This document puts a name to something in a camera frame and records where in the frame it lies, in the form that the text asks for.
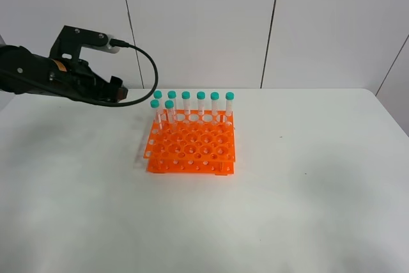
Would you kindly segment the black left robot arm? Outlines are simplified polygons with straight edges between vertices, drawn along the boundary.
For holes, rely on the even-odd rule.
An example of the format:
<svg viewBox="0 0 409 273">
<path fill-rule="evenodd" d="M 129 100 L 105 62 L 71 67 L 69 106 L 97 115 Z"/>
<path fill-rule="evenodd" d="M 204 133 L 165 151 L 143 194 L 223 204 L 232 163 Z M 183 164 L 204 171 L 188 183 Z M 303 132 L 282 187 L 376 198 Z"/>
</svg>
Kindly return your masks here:
<svg viewBox="0 0 409 273">
<path fill-rule="evenodd" d="M 85 60 L 74 63 L 64 58 L 46 58 L 12 45 L 1 47 L 1 90 L 16 95 L 29 93 L 112 103 L 126 99 L 128 94 L 120 78 L 104 80 Z"/>
</svg>

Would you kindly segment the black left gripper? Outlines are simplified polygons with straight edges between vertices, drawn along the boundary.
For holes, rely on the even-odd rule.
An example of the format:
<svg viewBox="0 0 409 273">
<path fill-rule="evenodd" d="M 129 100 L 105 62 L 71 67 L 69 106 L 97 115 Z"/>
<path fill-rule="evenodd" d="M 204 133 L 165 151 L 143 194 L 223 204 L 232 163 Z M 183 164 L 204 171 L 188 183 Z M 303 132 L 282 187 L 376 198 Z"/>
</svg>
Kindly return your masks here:
<svg viewBox="0 0 409 273">
<path fill-rule="evenodd" d="M 123 86 L 123 80 L 111 76 L 109 81 L 101 78 L 89 67 L 89 63 L 80 59 L 73 67 L 77 89 L 84 98 L 99 102 L 120 102 L 127 98 L 128 89 Z"/>
</svg>

